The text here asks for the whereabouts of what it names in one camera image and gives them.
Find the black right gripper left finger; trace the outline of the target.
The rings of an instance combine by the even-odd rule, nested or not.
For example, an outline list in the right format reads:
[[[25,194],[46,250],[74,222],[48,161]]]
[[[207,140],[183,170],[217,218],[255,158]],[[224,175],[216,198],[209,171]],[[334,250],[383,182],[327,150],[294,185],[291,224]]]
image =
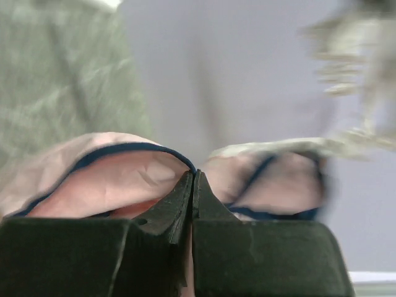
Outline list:
[[[179,296],[194,177],[134,219],[9,218],[2,296]]]

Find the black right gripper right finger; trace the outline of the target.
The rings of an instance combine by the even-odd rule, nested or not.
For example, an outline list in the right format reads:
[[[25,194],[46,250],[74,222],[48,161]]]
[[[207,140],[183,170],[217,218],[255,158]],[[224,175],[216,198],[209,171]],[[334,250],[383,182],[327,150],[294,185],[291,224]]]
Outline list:
[[[196,173],[192,198],[196,296],[353,296],[333,233],[312,221],[241,221]]]

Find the pink underwear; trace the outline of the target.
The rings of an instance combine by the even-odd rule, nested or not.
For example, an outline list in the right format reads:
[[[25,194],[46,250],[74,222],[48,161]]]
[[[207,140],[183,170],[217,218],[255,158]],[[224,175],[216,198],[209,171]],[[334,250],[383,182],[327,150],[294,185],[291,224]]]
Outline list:
[[[210,158],[198,170],[179,152],[115,132],[80,136],[1,170],[1,223],[9,218],[134,219],[185,173],[205,174],[214,196],[241,221],[312,221],[327,201],[325,158],[313,150]],[[179,296],[196,296],[192,198]]]

